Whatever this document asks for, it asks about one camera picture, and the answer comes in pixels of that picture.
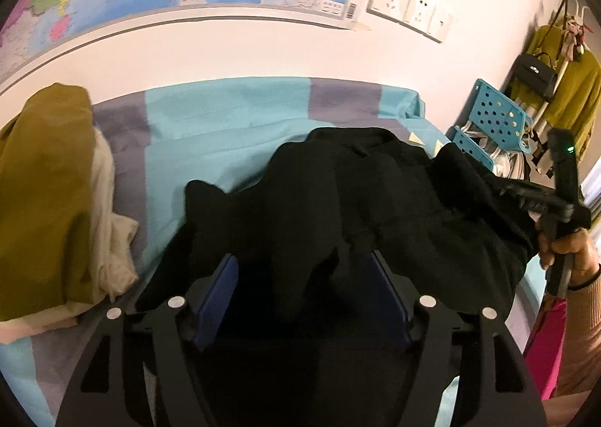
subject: metal screw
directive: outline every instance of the metal screw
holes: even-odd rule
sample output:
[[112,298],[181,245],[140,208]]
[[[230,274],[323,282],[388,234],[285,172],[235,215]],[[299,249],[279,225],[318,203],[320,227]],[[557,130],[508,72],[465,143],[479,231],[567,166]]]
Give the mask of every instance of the metal screw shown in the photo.
[[172,309],[180,309],[182,306],[184,306],[185,303],[186,303],[186,298],[184,298],[184,297],[171,297],[171,298],[169,298],[169,301],[167,302],[167,304]]
[[420,304],[423,307],[432,309],[436,306],[436,298],[431,297],[430,295],[423,295],[422,297],[420,297]]
[[116,320],[121,316],[121,309],[114,307],[106,312],[106,318],[109,320]]
[[497,318],[497,310],[491,309],[491,307],[486,307],[482,309],[482,315],[489,320],[495,320]]

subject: yellow sweater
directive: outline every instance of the yellow sweater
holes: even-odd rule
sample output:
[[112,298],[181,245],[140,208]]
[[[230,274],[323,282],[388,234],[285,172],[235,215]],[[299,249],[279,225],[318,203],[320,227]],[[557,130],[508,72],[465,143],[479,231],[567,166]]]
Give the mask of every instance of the yellow sweater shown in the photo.
[[[561,38],[559,27],[548,25],[540,27],[530,42],[527,53],[534,52],[549,28],[551,31],[542,45],[542,50],[555,60]],[[551,64],[546,55],[541,55],[539,59],[546,65]],[[563,58],[560,58],[558,70],[562,63]],[[543,99],[518,79],[512,83],[510,98],[514,101],[520,98],[521,101],[537,109],[543,104]],[[551,126],[572,131],[578,149],[578,161],[587,148],[600,98],[601,67],[595,56],[586,51],[581,62],[569,63],[557,92],[544,114],[545,120]]]

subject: black handbag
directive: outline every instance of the black handbag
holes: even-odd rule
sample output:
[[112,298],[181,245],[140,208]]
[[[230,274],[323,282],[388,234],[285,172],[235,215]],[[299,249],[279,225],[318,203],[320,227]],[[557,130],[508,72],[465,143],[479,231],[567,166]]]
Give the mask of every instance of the black handbag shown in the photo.
[[[555,25],[555,22],[557,22],[561,8],[565,9],[563,29],[566,29],[567,0],[562,0],[560,7],[557,9],[557,13],[555,14],[555,18],[549,26],[545,37],[540,42],[539,46],[534,50],[534,54],[521,54],[516,59],[515,67],[513,69],[514,77],[517,77],[525,85],[531,88],[536,94],[542,96],[546,100],[551,98],[555,92],[555,84],[557,83],[556,69],[557,63],[561,55],[561,47],[564,42],[564,36],[561,36],[555,60],[553,60],[551,56],[546,52],[542,52],[542,45],[545,43],[545,40],[547,40],[547,36],[551,31],[551,27]],[[539,57],[541,56],[547,56],[551,62],[551,66],[548,66],[544,62],[542,62],[539,59]]]

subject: person's arm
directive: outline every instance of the person's arm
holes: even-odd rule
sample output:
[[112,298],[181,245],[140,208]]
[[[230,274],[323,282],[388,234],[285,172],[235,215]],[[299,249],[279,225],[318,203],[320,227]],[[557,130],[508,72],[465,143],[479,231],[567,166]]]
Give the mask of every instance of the person's arm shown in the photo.
[[541,265],[553,265],[554,254],[575,253],[567,294],[566,335],[555,396],[591,390],[601,376],[601,277],[599,255],[586,230],[551,246],[539,239]]

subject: olive green cloth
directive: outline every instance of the olive green cloth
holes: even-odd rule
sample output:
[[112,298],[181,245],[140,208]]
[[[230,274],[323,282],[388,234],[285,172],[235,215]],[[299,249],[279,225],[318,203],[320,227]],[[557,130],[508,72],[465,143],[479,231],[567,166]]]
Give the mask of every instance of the olive green cloth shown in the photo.
[[92,303],[89,97],[54,84],[0,130],[0,321]]
[[[557,56],[557,49],[561,40],[561,29],[559,27],[549,25],[540,27],[526,51],[528,54],[534,53],[549,28],[551,28],[551,31],[542,45],[542,52],[548,54],[548,56],[541,55],[539,57],[546,65],[551,64],[549,57],[554,61]],[[563,64],[563,60],[563,58],[559,59],[557,71]],[[519,79],[515,79],[512,83],[510,98],[512,100],[520,98],[521,101],[534,106],[536,109],[539,109],[543,104],[543,99]],[[552,127],[572,131],[578,149],[576,154],[578,161],[582,159],[591,137],[600,99],[601,67],[595,56],[587,50],[582,55],[581,62],[573,61],[568,64],[557,92],[543,115]]]

